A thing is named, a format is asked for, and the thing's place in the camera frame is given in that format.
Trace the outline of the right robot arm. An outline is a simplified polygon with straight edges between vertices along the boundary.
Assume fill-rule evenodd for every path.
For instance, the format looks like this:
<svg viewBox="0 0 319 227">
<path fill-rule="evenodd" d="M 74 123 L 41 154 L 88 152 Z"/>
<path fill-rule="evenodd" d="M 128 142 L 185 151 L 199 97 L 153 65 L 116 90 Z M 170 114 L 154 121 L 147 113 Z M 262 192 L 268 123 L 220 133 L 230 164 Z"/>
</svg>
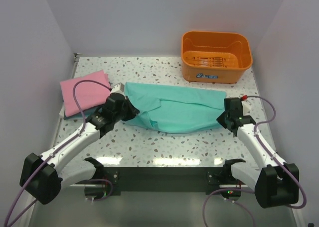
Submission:
<svg viewBox="0 0 319 227">
<path fill-rule="evenodd" d="M 222 178 L 232 184 L 236 180 L 254 191 L 262 208 L 288 206 L 299 201 L 299 169 L 281 158 L 262 136 L 258 123 L 244 114 L 241 98 L 225 98 L 224 112 L 217 122 L 231 131 L 254 158 L 258 168 L 252 170 L 243 159 L 226 160 Z"/>
</svg>

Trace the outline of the mint green t-shirt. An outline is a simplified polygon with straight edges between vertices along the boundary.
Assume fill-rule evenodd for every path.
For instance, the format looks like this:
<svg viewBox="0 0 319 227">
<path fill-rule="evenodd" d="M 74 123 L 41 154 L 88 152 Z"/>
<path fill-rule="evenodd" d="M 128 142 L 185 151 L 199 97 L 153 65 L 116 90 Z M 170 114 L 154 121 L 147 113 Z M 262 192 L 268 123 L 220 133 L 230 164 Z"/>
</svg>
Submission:
<svg viewBox="0 0 319 227">
<path fill-rule="evenodd" d="M 220 127 L 225 91 L 127 82 L 125 95 L 139 114 L 128 125 L 173 134 Z"/>
</svg>

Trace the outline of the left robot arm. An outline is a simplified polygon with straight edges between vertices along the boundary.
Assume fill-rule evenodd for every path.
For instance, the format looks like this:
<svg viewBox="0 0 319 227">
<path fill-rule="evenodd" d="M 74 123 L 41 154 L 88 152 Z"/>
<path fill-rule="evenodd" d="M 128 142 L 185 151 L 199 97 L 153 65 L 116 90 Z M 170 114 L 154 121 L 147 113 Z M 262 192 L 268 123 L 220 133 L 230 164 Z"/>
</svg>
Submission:
<svg viewBox="0 0 319 227">
<path fill-rule="evenodd" d="M 31 153 L 25 158 L 20 186 L 41 204 L 50 203 L 66 181 L 61 175 L 64 167 L 87 146 L 112 131 L 117 122 L 131 120 L 139 112 L 127 96 L 110 94 L 70 137 L 41 155 Z"/>
</svg>

